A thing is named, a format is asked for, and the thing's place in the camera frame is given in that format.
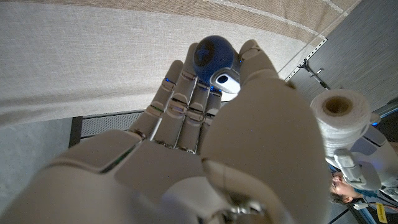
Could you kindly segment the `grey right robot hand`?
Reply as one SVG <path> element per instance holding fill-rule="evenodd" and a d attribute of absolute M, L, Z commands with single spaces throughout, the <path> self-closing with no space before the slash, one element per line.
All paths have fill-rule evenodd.
<path fill-rule="evenodd" d="M 2 223 L 324 223 L 329 171 L 308 102 L 254 40 L 194 43 L 126 131 L 41 169 Z"/>

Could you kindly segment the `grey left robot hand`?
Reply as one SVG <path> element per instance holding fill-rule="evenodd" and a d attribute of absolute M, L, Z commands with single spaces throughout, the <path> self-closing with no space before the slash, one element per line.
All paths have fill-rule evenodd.
<path fill-rule="evenodd" d="M 380 190 L 397 197 L 397 153 L 376 129 L 380 116 L 371 115 L 366 132 L 349 149 L 338 149 L 326 161 L 343 173 L 343 180 L 359 190 Z"/>

